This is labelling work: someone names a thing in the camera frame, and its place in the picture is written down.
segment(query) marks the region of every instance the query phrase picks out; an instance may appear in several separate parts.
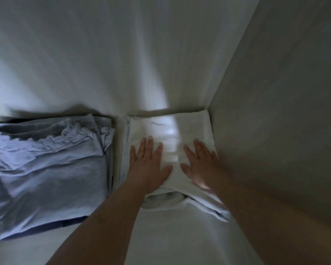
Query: folded clothing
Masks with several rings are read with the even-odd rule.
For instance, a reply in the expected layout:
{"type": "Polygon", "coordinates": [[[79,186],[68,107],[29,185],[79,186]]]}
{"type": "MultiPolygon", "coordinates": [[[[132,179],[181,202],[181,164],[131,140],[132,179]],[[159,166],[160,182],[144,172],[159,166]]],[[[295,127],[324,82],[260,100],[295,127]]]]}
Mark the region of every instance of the folded clothing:
{"type": "Polygon", "coordinates": [[[181,204],[192,203],[200,210],[228,221],[229,211],[211,191],[203,190],[192,183],[180,168],[180,163],[189,164],[183,150],[186,144],[195,151],[195,138],[203,141],[210,151],[215,151],[210,117],[207,110],[194,113],[178,113],[151,118],[128,117],[125,125],[124,148],[120,183],[124,182],[129,169],[129,149],[138,149],[143,137],[153,136],[154,148],[163,142],[161,169],[172,164],[168,179],[154,192],[147,195],[142,207],[148,210],[168,210],[181,204]]]}
{"type": "Polygon", "coordinates": [[[111,190],[114,133],[92,114],[0,124],[0,240],[90,215],[111,190]]]}

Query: left hand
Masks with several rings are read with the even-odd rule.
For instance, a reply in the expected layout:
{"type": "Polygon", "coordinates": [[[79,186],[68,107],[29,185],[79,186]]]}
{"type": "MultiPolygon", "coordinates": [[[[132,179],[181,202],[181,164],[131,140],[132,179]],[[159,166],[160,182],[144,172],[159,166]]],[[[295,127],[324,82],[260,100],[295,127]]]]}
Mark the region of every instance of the left hand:
{"type": "Polygon", "coordinates": [[[150,136],[146,145],[146,139],[143,138],[137,152],[135,147],[130,148],[130,166],[127,176],[127,183],[144,188],[146,193],[157,189],[170,175],[172,166],[167,166],[159,171],[163,144],[161,143],[152,156],[153,138],[150,136]]]}

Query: right hand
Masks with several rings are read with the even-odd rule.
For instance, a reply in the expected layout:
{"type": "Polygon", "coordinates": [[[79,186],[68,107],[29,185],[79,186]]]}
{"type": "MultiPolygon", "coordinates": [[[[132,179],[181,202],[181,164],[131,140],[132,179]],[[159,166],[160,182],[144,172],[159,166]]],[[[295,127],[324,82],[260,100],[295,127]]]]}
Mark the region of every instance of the right hand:
{"type": "Polygon", "coordinates": [[[203,189],[208,187],[208,179],[224,173],[220,161],[214,151],[207,149],[203,142],[194,140],[196,155],[185,145],[184,151],[188,157],[191,167],[187,164],[180,164],[184,173],[192,179],[193,183],[203,189]]]}

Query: white surface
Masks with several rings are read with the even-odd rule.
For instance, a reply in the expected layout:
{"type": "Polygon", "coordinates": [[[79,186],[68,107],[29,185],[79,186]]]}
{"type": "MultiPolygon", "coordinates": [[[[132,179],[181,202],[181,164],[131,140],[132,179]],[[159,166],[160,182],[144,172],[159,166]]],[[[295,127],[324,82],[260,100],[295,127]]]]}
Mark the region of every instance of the white surface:
{"type": "MultiPolygon", "coordinates": [[[[2,241],[0,265],[43,265],[76,227],[2,241]]],[[[234,221],[221,222],[187,205],[183,210],[140,211],[125,264],[241,265],[262,262],[234,221]]]]}
{"type": "Polygon", "coordinates": [[[157,149],[160,142],[163,142],[161,169],[171,164],[173,170],[161,187],[149,195],[176,191],[191,197],[189,199],[184,196],[183,201],[176,199],[177,202],[173,203],[170,202],[172,199],[169,199],[169,196],[164,195],[162,199],[157,199],[156,208],[159,208],[160,200],[163,201],[162,207],[167,208],[177,206],[179,203],[191,202],[200,210],[206,211],[222,221],[228,221],[229,212],[221,201],[211,191],[203,190],[193,184],[180,167],[182,162],[190,165],[183,146],[187,145],[195,152],[193,143],[195,138],[203,141],[210,151],[215,151],[211,121],[207,110],[141,119],[129,117],[127,123],[121,178],[125,180],[128,173],[131,145],[134,145],[137,151],[141,139],[152,136],[154,140],[153,151],[157,149]]]}
{"type": "Polygon", "coordinates": [[[258,1],[0,0],[0,118],[205,108],[258,1]]]}

